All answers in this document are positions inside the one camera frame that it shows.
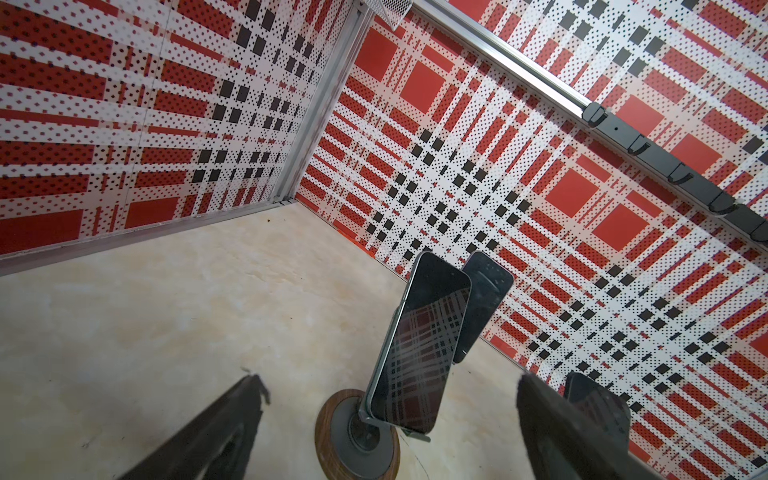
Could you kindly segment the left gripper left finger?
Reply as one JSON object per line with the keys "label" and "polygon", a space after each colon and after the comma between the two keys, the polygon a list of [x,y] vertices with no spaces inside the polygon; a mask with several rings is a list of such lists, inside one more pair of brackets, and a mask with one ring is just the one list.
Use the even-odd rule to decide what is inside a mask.
{"label": "left gripper left finger", "polygon": [[257,374],[244,376],[124,479],[242,479],[270,393]]}

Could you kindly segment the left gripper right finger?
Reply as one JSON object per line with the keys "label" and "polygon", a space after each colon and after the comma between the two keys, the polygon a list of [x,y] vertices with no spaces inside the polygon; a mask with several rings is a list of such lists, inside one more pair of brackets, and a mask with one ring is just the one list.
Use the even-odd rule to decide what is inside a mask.
{"label": "left gripper right finger", "polygon": [[537,479],[658,479],[602,429],[533,374],[518,384],[516,405]]}

